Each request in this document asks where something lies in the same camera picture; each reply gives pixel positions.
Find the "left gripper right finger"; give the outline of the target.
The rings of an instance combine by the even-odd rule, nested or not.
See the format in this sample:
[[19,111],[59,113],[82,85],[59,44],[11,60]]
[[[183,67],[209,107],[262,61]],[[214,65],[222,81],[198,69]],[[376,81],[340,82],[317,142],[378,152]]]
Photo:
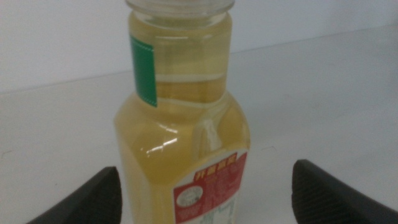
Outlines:
[[292,209],[304,224],[397,224],[397,211],[358,192],[314,163],[293,166]]

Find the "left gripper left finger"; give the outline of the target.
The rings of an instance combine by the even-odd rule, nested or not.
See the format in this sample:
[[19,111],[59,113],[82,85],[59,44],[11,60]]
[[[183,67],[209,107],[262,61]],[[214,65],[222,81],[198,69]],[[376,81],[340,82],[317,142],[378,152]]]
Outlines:
[[120,224],[122,207],[119,172],[105,167],[28,224]]

